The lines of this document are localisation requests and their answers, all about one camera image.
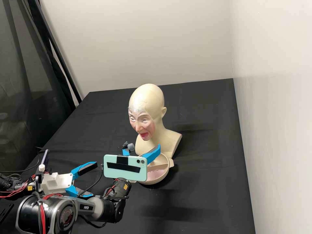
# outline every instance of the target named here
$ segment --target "white wall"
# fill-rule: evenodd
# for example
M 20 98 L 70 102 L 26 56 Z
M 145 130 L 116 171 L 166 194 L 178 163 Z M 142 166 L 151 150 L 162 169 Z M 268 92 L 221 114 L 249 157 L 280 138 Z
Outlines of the white wall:
M 232 77 L 228 0 L 41 0 L 82 97 Z
M 256 232 L 312 233 L 312 2 L 236 0 L 231 12 Z

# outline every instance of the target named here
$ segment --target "red wire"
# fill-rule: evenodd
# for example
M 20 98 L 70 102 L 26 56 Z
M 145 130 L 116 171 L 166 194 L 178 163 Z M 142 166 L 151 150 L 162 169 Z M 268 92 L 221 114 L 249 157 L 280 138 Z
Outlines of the red wire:
M 108 190 L 108 192 L 106 193 L 105 196 L 107 196 L 107 195 L 112 191 L 112 189 L 115 188 L 115 187 L 116 187 L 116 185 L 113 185 L 113 186 Z
M 14 196 L 15 194 L 17 194 L 17 193 L 23 191 L 23 190 L 27 187 L 27 185 L 28 185 L 28 181 L 26 181 L 26 182 L 22 185 L 22 187 L 20 187 L 19 189 L 17 189 L 17 190 L 15 190 L 15 191 L 11 192 L 11 193 L 10 193 L 9 195 L 7 195 L 7 196 L 0 196 L 0 198 L 12 197 L 12 196 Z
M 52 197 L 52 196 L 63 196 L 63 194 L 60 194 L 60 193 L 51 193 L 51 194 L 45 196 L 45 197 L 43 198 L 43 200 L 47 200 L 47 199 L 49 199 L 49 198 Z
M 43 208 L 43 204 L 40 206 L 40 215 L 41 215 L 41 223 L 42 223 L 42 234 L 46 233 L 46 216 L 45 216 L 45 209 Z

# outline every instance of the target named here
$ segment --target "white bracket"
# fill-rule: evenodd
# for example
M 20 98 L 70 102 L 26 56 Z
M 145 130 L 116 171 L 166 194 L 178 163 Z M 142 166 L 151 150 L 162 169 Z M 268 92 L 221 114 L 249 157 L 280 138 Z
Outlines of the white bracket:
M 45 195 L 51 193 L 65 193 L 72 184 L 72 173 L 58 174 L 57 172 L 43 175 L 41 189 Z

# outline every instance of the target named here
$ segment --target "mannequin face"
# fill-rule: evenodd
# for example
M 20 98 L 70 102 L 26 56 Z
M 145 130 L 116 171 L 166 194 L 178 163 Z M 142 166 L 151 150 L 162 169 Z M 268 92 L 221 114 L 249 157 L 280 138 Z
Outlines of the mannequin face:
M 130 124 L 144 141 L 150 140 L 155 132 L 155 122 L 146 111 L 128 110 Z

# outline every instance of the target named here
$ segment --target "mannequin shoulder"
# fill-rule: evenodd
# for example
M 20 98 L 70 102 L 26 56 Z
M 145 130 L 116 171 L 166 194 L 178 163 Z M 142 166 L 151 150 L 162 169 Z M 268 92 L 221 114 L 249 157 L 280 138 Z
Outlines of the mannequin shoulder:
M 167 130 L 166 130 L 166 133 L 165 133 L 165 138 L 167 138 L 167 139 L 171 139 L 171 140 L 177 140 L 177 141 L 180 141 L 180 140 L 181 140 L 181 138 L 182 138 L 182 134 L 181 134 L 181 133 L 178 133 L 178 132 L 175 132 L 175 131 L 172 131 L 172 130 L 167 129 Z

